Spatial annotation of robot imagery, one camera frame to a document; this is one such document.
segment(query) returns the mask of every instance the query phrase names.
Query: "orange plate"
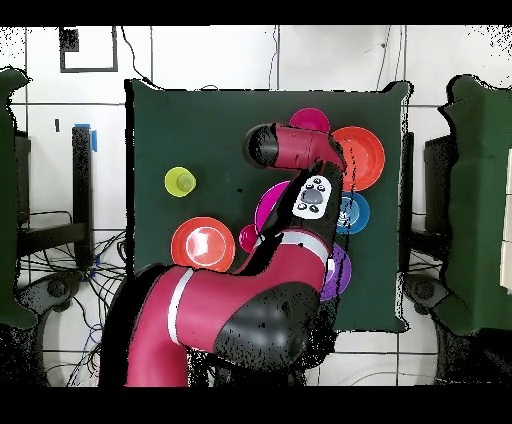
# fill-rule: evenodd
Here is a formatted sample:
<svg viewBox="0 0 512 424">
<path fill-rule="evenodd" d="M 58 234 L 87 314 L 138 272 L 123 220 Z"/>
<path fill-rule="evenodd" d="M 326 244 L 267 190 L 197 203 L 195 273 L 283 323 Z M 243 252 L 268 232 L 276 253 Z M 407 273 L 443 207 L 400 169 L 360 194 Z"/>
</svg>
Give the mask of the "orange plate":
<svg viewBox="0 0 512 424">
<path fill-rule="evenodd" d="M 345 127 L 333 132 L 333 138 L 343 147 L 347 162 L 347 176 L 343 180 L 343 190 L 367 189 L 380 177 L 384 169 L 384 148 L 372 132 L 359 127 Z"/>
<path fill-rule="evenodd" d="M 171 257 L 177 265 L 224 272 L 235 258 L 235 240 L 222 222 L 209 217 L 192 218 L 172 236 Z"/>
</svg>

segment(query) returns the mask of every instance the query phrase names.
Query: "white tile floor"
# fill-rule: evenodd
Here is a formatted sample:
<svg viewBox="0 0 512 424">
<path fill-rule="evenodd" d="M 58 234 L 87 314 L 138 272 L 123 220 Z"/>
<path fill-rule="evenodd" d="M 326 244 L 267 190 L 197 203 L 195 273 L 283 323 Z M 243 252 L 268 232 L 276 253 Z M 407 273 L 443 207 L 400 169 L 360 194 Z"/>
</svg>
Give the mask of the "white tile floor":
<svg viewBox="0 0 512 424">
<path fill-rule="evenodd" d="M 109 28 L 79 27 L 79 32 L 81 50 L 66 53 L 68 66 L 109 66 L 109 52 L 103 48 L 111 43 Z M 447 101 L 449 80 L 457 74 L 472 73 L 495 86 L 512 84 L 510 51 L 497 41 L 498 30 L 486 33 L 482 27 L 283 25 L 278 34 L 274 25 L 146 26 L 126 27 L 125 33 L 135 52 L 137 70 L 165 88 L 195 89 L 214 84 L 219 88 L 270 85 L 276 89 L 279 84 L 281 90 L 375 91 L 394 80 L 412 82 L 409 129 L 416 135 L 413 210 L 418 213 L 425 211 L 423 145 L 449 131 L 436 110 Z M 280 40 L 279 66 L 274 58 L 269 79 L 276 52 L 274 38 Z M 71 211 L 71 127 L 88 123 L 98 134 L 98 151 L 93 152 L 97 241 L 111 237 L 126 224 L 123 80 L 137 77 L 137 73 L 120 27 L 117 42 L 117 73 L 62 74 L 56 28 L 2 28 L 0 32 L 0 67 L 11 65 L 26 70 L 31 78 L 26 89 L 12 96 L 11 109 L 18 128 L 27 130 L 32 139 L 32 211 Z M 59 119 L 59 132 L 55 119 Z M 33 225 L 66 219 L 65 215 L 38 218 L 39 224 L 34 219 Z M 422 217 L 415 216 L 413 226 L 422 229 Z M 62 255 L 58 251 L 49 254 Z M 122 264 L 115 249 L 108 255 L 103 261 Z M 40 274 L 23 271 L 20 284 Z M 86 309 L 89 323 L 97 324 L 97 300 L 87 283 L 77 297 Z M 402 307 L 410 326 L 405 334 L 341 334 L 337 353 L 308 371 L 309 384 L 432 384 L 437 352 L 433 323 L 429 317 L 416 314 L 408 300 L 404 299 Z M 62 314 L 52 312 L 44 338 L 47 369 L 76 364 L 87 335 L 76 302 Z M 51 383 L 64 385 L 73 368 L 74 365 L 52 369 Z"/>
</svg>

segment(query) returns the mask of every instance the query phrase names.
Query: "green tabletop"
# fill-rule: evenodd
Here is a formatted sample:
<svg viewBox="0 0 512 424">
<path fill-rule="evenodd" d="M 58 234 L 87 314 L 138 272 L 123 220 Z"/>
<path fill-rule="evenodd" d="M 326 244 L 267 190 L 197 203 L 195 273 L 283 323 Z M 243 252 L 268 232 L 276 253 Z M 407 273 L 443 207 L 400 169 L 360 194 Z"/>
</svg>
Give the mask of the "green tabletop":
<svg viewBox="0 0 512 424">
<path fill-rule="evenodd" d="M 288 122 L 304 107 L 321 109 L 331 131 L 359 126 L 372 131 L 386 154 L 375 185 L 361 192 L 370 205 L 370 221 L 350 236 L 352 279 L 341 295 L 335 328 L 399 332 L 395 316 L 397 272 L 398 178 L 401 103 L 409 84 L 398 82 L 382 93 L 179 91 L 157 90 L 132 80 L 135 144 L 135 268 L 172 263 L 170 240 L 184 221 L 210 216 L 222 221 L 237 241 L 230 270 L 247 258 L 238 234 L 253 222 L 261 195 L 291 178 L 290 171 L 261 170 L 243 158 L 242 142 L 255 125 Z M 197 187 L 175 198 L 164 187 L 166 172 L 189 169 Z M 336 237 L 341 246 L 345 241 Z"/>
<path fill-rule="evenodd" d="M 0 69 L 0 169 L 2 170 L 2 206 L 0 207 L 0 324 L 29 328 L 36 316 L 18 305 L 14 298 L 19 274 L 18 179 L 14 144 L 14 115 L 8 106 L 11 94 L 25 86 L 27 77 L 12 68 Z"/>
<path fill-rule="evenodd" d="M 448 93 L 450 102 L 441 110 L 459 151 L 448 209 L 453 240 L 446 283 L 452 294 L 435 312 L 458 335 L 512 330 L 512 296 L 500 286 L 512 90 L 463 75 L 452 80 Z"/>
</svg>

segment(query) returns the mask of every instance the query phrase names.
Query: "blue plate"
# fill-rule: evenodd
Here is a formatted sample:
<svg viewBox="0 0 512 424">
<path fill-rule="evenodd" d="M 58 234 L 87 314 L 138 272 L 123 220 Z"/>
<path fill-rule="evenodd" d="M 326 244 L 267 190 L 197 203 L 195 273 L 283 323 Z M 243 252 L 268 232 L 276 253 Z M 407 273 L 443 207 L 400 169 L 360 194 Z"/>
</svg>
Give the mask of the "blue plate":
<svg viewBox="0 0 512 424">
<path fill-rule="evenodd" d="M 344 191 L 341 193 L 340 214 L 336 232 L 338 234 L 356 234 L 370 219 L 370 206 L 359 193 Z"/>
</svg>

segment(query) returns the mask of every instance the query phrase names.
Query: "yellow cup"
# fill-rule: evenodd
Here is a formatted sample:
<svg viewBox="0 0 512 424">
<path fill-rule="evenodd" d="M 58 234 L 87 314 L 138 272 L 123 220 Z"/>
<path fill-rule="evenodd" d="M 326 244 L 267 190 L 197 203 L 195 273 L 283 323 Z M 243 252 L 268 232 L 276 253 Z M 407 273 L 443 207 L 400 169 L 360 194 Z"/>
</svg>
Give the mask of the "yellow cup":
<svg viewBox="0 0 512 424">
<path fill-rule="evenodd" d="M 175 197 L 183 197 L 196 187 L 196 179 L 192 173 L 181 166 L 172 168 L 165 174 L 165 188 Z"/>
</svg>

